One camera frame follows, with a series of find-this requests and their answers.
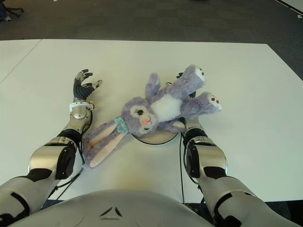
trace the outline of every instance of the chair leg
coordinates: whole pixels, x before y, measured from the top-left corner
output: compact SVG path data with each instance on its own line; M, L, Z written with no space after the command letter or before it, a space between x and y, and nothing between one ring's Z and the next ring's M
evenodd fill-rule
M9 8L9 7L5 7L6 11L14 14L16 17L20 17L20 15L18 13L14 13L13 11L17 11L20 10L22 13L24 12L23 8Z
M9 12L9 13L11 13L11 14L14 14L16 17L20 17L20 15L18 13L14 13L14 12L8 10L8 9L6 9L6 11Z

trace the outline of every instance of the bunny head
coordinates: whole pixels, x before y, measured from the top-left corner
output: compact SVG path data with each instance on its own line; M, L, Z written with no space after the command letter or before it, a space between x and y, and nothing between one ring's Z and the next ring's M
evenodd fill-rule
M127 134L142 137L156 130L158 119L146 99L136 97L127 102L121 116L88 133L82 140L87 166L101 163Z
M122 109L121 117L127 124L128 131L137 137L154 132L158 126L156 114L148 101L141 97L135 97L127 102Z

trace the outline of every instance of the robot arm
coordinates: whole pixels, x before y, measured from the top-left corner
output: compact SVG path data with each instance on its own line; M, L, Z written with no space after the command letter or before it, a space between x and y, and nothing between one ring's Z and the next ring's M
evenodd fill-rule
M86 99L102 83L99 80L82 85L89 76L92 73L88 70L77 74L70 121L57 137L32 154L28 175L12 178L0 186L0 227L39 211L60 180L72 174L77 147L92 120L94 105Z
M276 214L241 181L227 176L225 154L208 138L198 118L185 121L186 171L197 179L216 226L299 226Z

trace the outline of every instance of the robot finger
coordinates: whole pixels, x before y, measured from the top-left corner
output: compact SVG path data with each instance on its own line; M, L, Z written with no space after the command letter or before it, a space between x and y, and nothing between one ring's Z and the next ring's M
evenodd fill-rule
M86 78L91 77L93 75L92 72L84 73L82 81L84 81Z
M92 87L94 88L94 89L97 89L98 87L100 87L100 85L103 83L103 80L98 80L96 83L94 83L93 85L92 85Z
M92 83L86 83L86 84L83 84L82 87L91 87L93 84Z

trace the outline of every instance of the purple plush rabbit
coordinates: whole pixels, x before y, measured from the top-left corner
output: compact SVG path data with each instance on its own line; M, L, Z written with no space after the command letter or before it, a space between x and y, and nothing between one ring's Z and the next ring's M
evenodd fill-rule
M212 94L204 92L198 97L189 97L204 85L204 81L203 71L195 65L187 67L179 79L163 89L160 89L158 75L151 74L145 99L133 98L124 105L120 117L85 136L82 144L86 163L90 167L97 166L128 133L142 137L157 127L180 132L185 126L178 118L219 112L222 107Z

